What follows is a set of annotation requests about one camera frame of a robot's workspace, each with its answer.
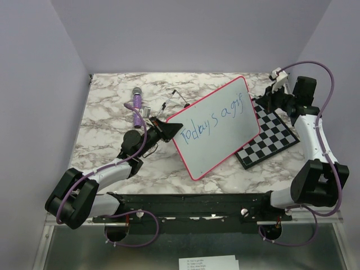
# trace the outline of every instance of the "whiteboard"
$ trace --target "whiteboard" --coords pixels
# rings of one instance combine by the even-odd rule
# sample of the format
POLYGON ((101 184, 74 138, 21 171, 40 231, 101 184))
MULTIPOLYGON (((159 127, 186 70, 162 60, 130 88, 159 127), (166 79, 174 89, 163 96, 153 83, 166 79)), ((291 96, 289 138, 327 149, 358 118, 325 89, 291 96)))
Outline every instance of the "whiteboard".
POLYGON ((167 119, 183 124, 173 141, 193 180, 259 135, 248 91, 240 76, 167 119))

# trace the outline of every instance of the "white marble surface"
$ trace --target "white marble surface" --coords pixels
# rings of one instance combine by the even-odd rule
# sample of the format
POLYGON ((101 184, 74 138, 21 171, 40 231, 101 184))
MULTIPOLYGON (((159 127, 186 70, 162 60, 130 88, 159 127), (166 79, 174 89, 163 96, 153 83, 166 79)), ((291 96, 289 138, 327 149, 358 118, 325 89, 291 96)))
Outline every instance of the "white marble surface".
MULTIPOLYGON (((149 73, 95 74, 76 141, 72 167, 79 170, 99 167, 110 162, 120 151, 123 136, 132 129, 132 112, 123 103, 132 101, 132 89, 141 87, 143 105, 154 115, 173 89, 193 103, 230 80, 243 75, 251 93, 261 95, 270 85, 268 74, 225 73, 149 73)), ((161 120, 179 111, 180 98, 175 98, 161 120)), ((282 112, 282 119, 289 120, 282 112)), ((191 180, 173 142, 159 142, 137 175, 119 181, 104 192, 119 194, 190 194, 266 192, 289 187, 305 160, 300 144, 251 167, 242 168, 230 157, 199 181, 191 180)))

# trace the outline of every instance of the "paper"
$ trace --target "paper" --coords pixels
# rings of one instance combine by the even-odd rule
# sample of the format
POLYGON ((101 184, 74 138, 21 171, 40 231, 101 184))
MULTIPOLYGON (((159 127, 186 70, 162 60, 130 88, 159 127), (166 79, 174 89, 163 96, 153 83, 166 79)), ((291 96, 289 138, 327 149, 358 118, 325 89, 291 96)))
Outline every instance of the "paper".
POLYGON ((239 270, 234 255, 179 259, 179 270, 239 270))

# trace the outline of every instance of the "black and white checkerboard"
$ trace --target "black and white checkerboard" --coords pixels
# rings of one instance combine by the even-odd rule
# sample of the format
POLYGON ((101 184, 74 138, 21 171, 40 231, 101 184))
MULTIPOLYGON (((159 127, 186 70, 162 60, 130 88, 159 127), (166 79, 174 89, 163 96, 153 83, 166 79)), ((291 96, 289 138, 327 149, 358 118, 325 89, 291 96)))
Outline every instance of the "black and white checkerboard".
POLYGON ((235 153, 245 169, 299 142, 296 135, 275 112, 268 114, 254 100, 253 104, 261 128, 260 134, 235 153))

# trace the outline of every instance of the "gray wall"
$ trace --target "gray wall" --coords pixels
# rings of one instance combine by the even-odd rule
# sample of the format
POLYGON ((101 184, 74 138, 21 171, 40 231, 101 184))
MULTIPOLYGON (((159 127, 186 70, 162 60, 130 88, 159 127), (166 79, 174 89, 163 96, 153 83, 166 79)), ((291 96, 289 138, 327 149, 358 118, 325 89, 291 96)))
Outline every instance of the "gray wall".
MULTIPOLYGON (((359 13, 359 0, 332 0, 299 60, 318 60, 335 76, 335 92, 323 125, 333 153, 350 169, 341 211, 348 239, 360 262, 359 13)), ((318 79, 315 104, 322 105, 330 89, 327 73, 320 67, 303 65, 293 70, 292 78, 298 75, 318 79)))
POLYGON ((86 68, 270 71, 295 61, 330 0, 52 0, 86 68))
POLYGON ((31 269, 88 73, 48 0, 0 1, 0 262, 31 269))

